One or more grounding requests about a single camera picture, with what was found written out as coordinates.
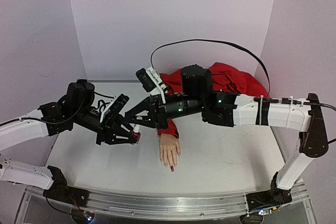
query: white wall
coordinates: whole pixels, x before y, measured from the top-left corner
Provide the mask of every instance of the white wall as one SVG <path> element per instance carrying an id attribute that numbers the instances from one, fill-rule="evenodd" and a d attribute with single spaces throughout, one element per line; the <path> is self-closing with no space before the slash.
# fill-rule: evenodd
<path id="1" fill-rule="evenodd" d="M 183 39 L 236 42 L 261 54 L 273 0 L 71 0 L 90 79 L 136 79 L 158 46 Z M 255 73 L 250 56 L 223 45 L 192 43 L 158 51 L 154 65 L 172 72 L 188 64 L 228 63 Z"/>
<path id="2" fill-rule="evenodd" d="M 0 0 L 0 122 L 57 101 L 85 78 L 70 0 Z M 44 165 L 55 137 L 3 152 Z M 0 222 L 14 223 L 24 187 L 0 182 Z"/>
<path id="3" fill-rule="evenodd" d="M 275 0 L 261 55 L 271 79 L 272 97 L 307 97 L 336 105 L 336 1 Z M 263 80 L 258 67 L 256 77 Z M 336 112 L 323 109 L 329 139 L 336 137 Z M 287 154 L 297 132 L 277 129 Z M 304 173 L 319 224 L 336 223 L 336 143 Z"/>

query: mannequin hand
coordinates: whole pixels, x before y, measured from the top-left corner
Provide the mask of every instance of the mannequin hand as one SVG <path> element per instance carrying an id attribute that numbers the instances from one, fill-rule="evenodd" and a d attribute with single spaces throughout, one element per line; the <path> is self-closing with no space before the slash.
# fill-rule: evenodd
<path id="1" fill-rule="evenodd" d="M 160 136 L 160 161 L 164 166 L 177 166 L 177 155 L 181 155 L 181 147 L 178 139 L 173 135 L 161 134 Z"/>

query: red fabric garment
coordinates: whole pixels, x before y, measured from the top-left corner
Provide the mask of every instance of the red fabric garment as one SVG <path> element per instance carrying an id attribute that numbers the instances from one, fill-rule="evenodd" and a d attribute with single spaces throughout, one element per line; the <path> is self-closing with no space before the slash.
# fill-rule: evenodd
<path id="1" fill-rule="evenodd" d="M 216 62 L 209 68 L 212 73 L 212 81 L 214 91 L 222 89 L 224 92 L 240 92 L 252 97 L 267 96 L 267 92 L 252 75 L 245 72 L 240 72 L 224 63 Z M 173 93 L 182 92 L 181 70 L 172 74 L 160 74 L 163 82 L 173 89 Z M 168 121 L 169 128 L 166 130 L 158 130 L 157 134 L 169 134 L 179 138 L 176 125 L 172 120 Z"/>

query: white backdrop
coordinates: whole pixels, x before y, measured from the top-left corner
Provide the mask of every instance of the white backdrop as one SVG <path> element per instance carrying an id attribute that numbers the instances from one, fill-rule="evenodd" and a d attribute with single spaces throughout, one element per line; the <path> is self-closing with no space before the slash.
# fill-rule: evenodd
<path id="1" fill-rule="evenodd" d="M 89 79 L 136 79 L 158 46 L 208 38 L 238 43 L 260 56 L 274 0 L 71 0 Z M 157 52 L 154 66 L 170 73 L 188 64 L 220 61 L 255 73 L 249 55 L 204 42 Z"/>

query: cable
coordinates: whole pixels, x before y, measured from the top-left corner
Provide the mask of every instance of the cable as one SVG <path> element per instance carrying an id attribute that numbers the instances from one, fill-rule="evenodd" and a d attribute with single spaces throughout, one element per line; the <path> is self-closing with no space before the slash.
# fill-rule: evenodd
<path id="1" fill-rule="evenodd" d="M 38 122 L 47 123 L 47 124 L 60 124 L 60 123 L 65 123 L 65 122 L 69 121 L 70 119 L 72 119 L 72 118 L 74 118 L 74 117 L 76 116 L 76 114 L 77 114 L 77 113 L 79 112 L 79 110 L 82 108 L 83 103 L 84 103 L 84 100 L 85 100 L 85 99 L 82 100 L 82 103 L 80 104 L 78 110 L 77 110 L 71 117 L 65 119 L 65 120 L 62 121 L 62 122 L 54 123 L 54 122 L 47 122 L 47 121 L 44 121 L 44 120 L 39 119 L 39 118 L 30 118 L 30 117 L 27 117 L 27 118 L 15 118 L 15 119 L 11 119 L 11 120 L 9 120 L 9 121 L 7 121 L 7 122 L 1 123 L 1 124 L 0 124 L 0 127 L 1 127 L 1 126 L 4 126 L 4 125 L 6 125 L 6 124 L 9 124 L 9 123 L 13 123 L 13 122 L 17 122 L 17 121 L 23 121 L 23 120 L 32 120 L 32 121 L 38 121 Z"/>
<path id="2" fill-rule="evenodd" d="M 328 142 L 328 144 L 332 144 L 332 143 L 334 143 L 334 142 L 336 142 L 336 138 L 333 139 L 333 140 L 330 140 L 330 141 Z"/>
<path id="3" fill-rule="evenodd" d="M 63 214 L 72 215 L 72 214 L 69 213 L 69 212 L 65 212 L 65 211 L 63 211 L 63 210 L 57 209 L 56 207 L 52 206 L 52 204 L 50 204 L 50 202 L 49 202 L 49 199 L 48 199 L 48 197 L 47 197 L 47 194 L 45 194 L 45 197 L 46 197 L 46 201 L 47 201 L 48 205 L 49 205 L 53 210 L 56 210 L 56 211 L 58 211 L 58 212 L 62 212 Z"/>
<path id="4" fill-rule="evenodd" d="M 110 96 L 105 95 L 105 94 L 100 94 L 100 93 L 98 93 L 98 92 L 95 92 L 95 94 L 96 94 L 96 95 L 99 95 L 100 97 L 105 97 L 105 98 L 111 98 L 111 99 L 116 98 L 116 97 L 110 97 Z"/>
<path id="5" fill-rule="evenodd" d="M 153 65 L 153 55 L 154 53 L 159 50 L 160 48 L 163 48 L 163 47 L 166 47 L 166 46 L 171 46 L 171 45 L 176 45 L 176 44 L 180 44 L 180 43 L 184 43 L 184 42 L 190 42 L 190 41 L 204 41 L 204 42 L 212 42 L 212 43 L 219 43 L 219 44 L 225 44 L 225 45 L 229 45 L 229 46 L 232 46 L 238 50 L 241 50 L 243 52 L 246 52 L 248 53 L 249 55 L 251 55 L 253 58 L 255 58 L 257 60 L 257 62 L 261 65 L 262 69 L 264 70 L 265 72 L 265 75 L 267 77 L 267 81 L 268 81 L 268 93 L 267 93 L 267 96 L 269 96 L 269 92 L 271 90 L 271 84 L 270 84 L 270 81 L 269 81 L 269 76 L 268 76 L 268 72 L 267 72 L 267 69 L 264 65 L 264 63 L 262 62 L 262 60 L 260 60 L 254 53 L 252 53 L 250 50 L 240 46 L 240 45 L 237 45 L 235 43 L 232 43 L 232 42 L 226 42 L 226 41 L 222 41 L 222 40 L 211 40 L 211 39 L 187 39 L 187 40 L 181 40 L 181 41 L 177 41 L 177 42 L 173 42 L 173 43 L 169 43 L 169 44 L 165 44 L 165 45 L 162 45 L 162 46 L 159 46 L 158 48 L 156 48 L 152 54 L 151 54 L 151 65 L 152 65 L 152 68 L 154 68 L 154 65 Z"/>
<path id="6" fill-rule="evenodd" d="M 316 106 L 321 106 L 321 107 L 325 107 L 328 109 L 332 109 L 336 111 L 336 107 L 326 104 L 326 103 L 315 103 L 315 102 L 304 102 L 303 105 L 316 105 Z"/>
<path id="7" fill-rule="evenodd" d="M 73 214 L 70 213 L 70 212 L 65 212 L 65 211 L 63 211 L 63 210 L 57 209 L 57 208 L 54 207 L 52 204 L 50 204 L 49 199 L 48 199 L 48 197 L 47 197 L 47 194 L 45 194 L 45 197 L 46 197 L 46 201 L 47 201 L 48 205 L 49 205 L 53 210 L 58 211 L 58 212 L 62 212 L 63 214 L 67 214 L 67 215 L 70 215 L 70 216 L 72 216 L 72 217 L 80 217 L 79 215 L 73 215 Z"/>

